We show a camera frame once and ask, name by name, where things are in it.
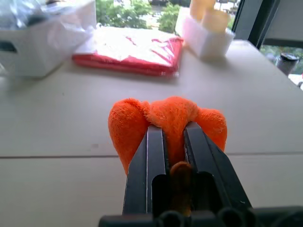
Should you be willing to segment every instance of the red package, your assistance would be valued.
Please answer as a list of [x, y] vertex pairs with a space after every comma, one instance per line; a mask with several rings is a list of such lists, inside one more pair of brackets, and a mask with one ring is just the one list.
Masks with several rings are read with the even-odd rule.
[[175, 76], [183, 39], [157, 30], [101, 27], [73, 55], [81, 66]]

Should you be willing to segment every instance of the window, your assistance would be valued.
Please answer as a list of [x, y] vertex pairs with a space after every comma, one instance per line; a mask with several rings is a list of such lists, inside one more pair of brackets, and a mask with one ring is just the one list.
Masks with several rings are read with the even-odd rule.
[[[260, 51], [273, 63], [275, 63], [277, 57], [284, 52], [292, 53], [300, 58], [303, 57], [303, 49], [296, 47], [262, 45]], [[292, 71], [292, 74], [303, 74], [303, 61], [299, 61], [299, 63], [297, 63], [296, 67]]]
[[[216, 0], [215, 9], [235, 20], [240, 0]], [[180, 7], [190, 0], [96, 0], [97, 22], [103, 26], [157, 29], [174, 33]]]

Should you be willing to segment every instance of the orange plush toy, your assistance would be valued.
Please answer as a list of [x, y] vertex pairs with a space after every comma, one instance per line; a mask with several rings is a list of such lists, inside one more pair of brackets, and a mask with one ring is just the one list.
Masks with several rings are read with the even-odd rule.
[[151, 124], [165, 132], [169, 165], [184, 161], [183, 130], [189, 122], [196, 122], [224, 151], [226, 121], [218, 110], [200, 108], [181, 97], [170, 97], [151, 104], [133, 98], [115, 103], [109, 114], [108, 128], [125, 173], [128, 173], [128, 166]]

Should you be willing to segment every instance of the white box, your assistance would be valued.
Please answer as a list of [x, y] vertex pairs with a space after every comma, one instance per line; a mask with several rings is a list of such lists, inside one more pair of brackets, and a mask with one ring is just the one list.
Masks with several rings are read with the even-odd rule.
[[90, 0], [27, 29], [1, 30], [0, 41], [16, 51], [0, 49], [0, 75], [44, 77], [91, 36], [96, 24], [96, 5]]
[[235, 37], [229, 29], [221, 33], [208, 31], [190, 16], [189, 8], [180, 9], [175, 30], [199, 58], [225, 56]]

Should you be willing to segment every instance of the white table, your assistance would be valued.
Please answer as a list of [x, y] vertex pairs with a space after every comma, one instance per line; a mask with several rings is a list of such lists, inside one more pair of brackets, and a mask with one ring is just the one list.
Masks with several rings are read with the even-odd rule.
[[303, 205], [303, 93], [235, 41], [216, 64], [184, 51], [176, 79], [70, 61], [45, 79], [0, 79], [1, 226], [95, 227], [102, 215], [120, 213], [125, 175], [108, 134], [110, 108], [128, 97], [169, 96], [224, 113], [226, 153], [253, 206]]

